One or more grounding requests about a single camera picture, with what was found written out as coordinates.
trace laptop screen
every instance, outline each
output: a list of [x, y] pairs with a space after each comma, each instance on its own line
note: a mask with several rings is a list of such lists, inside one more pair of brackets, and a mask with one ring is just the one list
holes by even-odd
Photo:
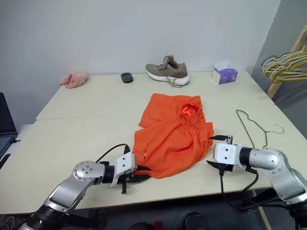
[[17, 134], [3, 93], [0, 92], [0, 134]]

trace white tissue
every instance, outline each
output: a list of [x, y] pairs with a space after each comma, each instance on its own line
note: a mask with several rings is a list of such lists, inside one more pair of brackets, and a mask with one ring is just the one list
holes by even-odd
[[217, 71], [221, 71], [223, 69], [233, 69], [229, 59], [225, 59], [225, 60], [216, 62], [215, 68], [217, 69]]

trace brown sneaker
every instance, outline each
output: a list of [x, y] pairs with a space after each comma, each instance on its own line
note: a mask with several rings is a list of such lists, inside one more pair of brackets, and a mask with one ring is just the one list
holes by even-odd
[[163, 64], [147, 64], [148, 75], [157, 81], [167, 81], [172, 87], [181, 87], [189, 81], [187, 66], [174, 61], [173, 55], [165, 56]]

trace orange cloth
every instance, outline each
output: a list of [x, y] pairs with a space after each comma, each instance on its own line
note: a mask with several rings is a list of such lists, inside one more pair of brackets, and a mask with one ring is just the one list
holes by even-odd
[[133, 153], [150, 171], [135, 175], [163, 178], [200, 161], [212, 145], [213, 125], [205, 122], [199, 96], [154, 93], [134, 134]]

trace black shoe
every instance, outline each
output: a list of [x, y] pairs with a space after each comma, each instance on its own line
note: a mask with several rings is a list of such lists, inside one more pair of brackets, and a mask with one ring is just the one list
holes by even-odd
[[145, 221], [133, 224], [128, 230], [154, 230], [153, 225], [147, 224]]
[[187, 214], [183, 225], [185, 230], [210, 230], [207, 221], [198, 212]]

